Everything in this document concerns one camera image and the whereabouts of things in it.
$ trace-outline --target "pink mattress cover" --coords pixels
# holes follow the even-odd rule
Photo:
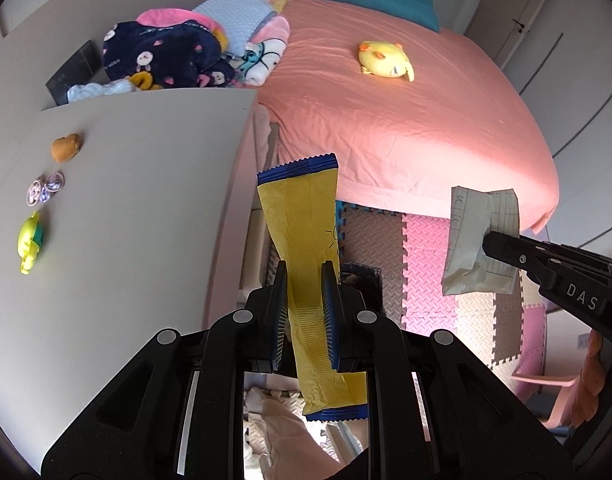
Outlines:
[[[350,4],[290,0],[288,49],[259,89],[281,163],[334,152],[337,198],[448,218],[451,187],[515,189],[521,228],[541,230],[559,183],[539,127],[484,52],[450,30]],[[401,43],[415,81],[364,75],[362,41]]]

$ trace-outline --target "yellow plush toy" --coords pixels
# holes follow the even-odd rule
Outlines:
[[[361,71],[381,77],[400,77],[405,73],[413,81],[415,73],[403,47],[399,43],[364,41],[359,46]]]

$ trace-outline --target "light blue blanket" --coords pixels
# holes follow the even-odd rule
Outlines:
[[[246,43],[259,28],[275,15],[273,8],[263,0],[207,0],[193,12],[215,20],[228,37],[225,54],[243,57]]]

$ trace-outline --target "pink chair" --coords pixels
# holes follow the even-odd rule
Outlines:
[[[523,383],[540,384],[541,386],[560,386],[561,390],[555,400],[548,420],[542,420],[542,424],[548,430],[558,426],[570,424],[570,410],[575,399],[579,375],[569,375],[565,377],[546,377],[539,375],[513,374],[515,381]]]

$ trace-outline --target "navy blue blanket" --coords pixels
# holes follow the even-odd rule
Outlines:
[[[118,23],[103,38],[103,68],[111,80],[150,72],[163,88],[224,87],[235,78],[217,38],[194,20],[161,28]]]

